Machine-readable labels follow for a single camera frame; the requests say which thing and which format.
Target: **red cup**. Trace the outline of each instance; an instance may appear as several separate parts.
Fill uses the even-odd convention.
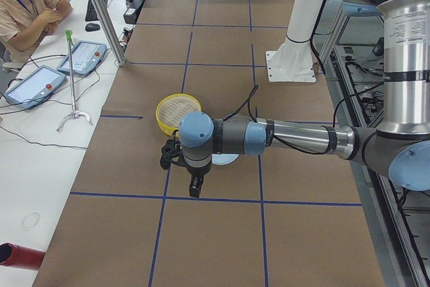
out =
[[[9,267],[39,270],[45,252],[34,250],[21,245],[4,243],[0,245],[0,265]]]

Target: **keyboard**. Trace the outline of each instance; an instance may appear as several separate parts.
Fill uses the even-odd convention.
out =
[[[105,3],[105,6],[108,6],[108,0],[103,0]],[[93,3],[91,2],[91,0],[88,0],[88,5],[87,5],[87,13],[85,15],[85,21],[86,22],[93,22],[95,20],[99,20],[97,18],[97,13],[95,12],[95,8]]]

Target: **black mouse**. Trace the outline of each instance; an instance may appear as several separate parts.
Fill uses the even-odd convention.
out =
[[[86,26],[85,26],[85,30],[87,31],[87,32],[94,32],[95,30],[99,30],[100,29],[100,25],[99,24],[96,24],[96,23],[88,23]]]

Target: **yellow basket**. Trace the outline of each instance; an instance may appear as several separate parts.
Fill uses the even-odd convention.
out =
[[[171,136],[179,128],[181,119],[192,111],[202,111],[199,101],[191,95],[177,93],[160,101],[155,110],[155,118],[160,129]]]

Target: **white table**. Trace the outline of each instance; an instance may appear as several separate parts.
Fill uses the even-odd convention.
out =
[[[56,33],[47,36],[32,55],[33,58],[50,54],[67,54],[65,30],[73,31],[74,40],[108,41],[102,29],[86,32],[85,12],[87,0],[72,0],[73,12],[58,27]],[[109,0],[108,12],[120,37],[123,28],[133,26],[124,23],[122,14],[126,10],[125,0]],[[38,65],[56,68],[61,58],[37,60]],[[87,147],[100,110],[108,96],[116,74],[115,57],[110,51],[103,64],[97,69],[98,75],[79,81],[75,77],[76,96],[96,83],[77,102],[77,108],[88,112],[94,126],[85,118],[69,120],[61,133],[56,132],[60,121],[71,112],[70,105],[45,102],[27,112],[3,115],[0,126],[16,132],[30,141],[46,144]],[[36,66],[26,65],[18,77],[29,75]],[[71,102],[71,92],[67,88],[52,96],[52,99]],[[0,100],[0,106],[8,103]],[[17,111],[18,108],[0,108],[0,114]],[[15,135],[0,129],[0,244],[15,243],[26,247],[47,250],[56,224],[64,208],[70,188],[75,180],[85,150],[42,147],[31,145]],[[31,286],[37,272],[0,266],[0,286]]]

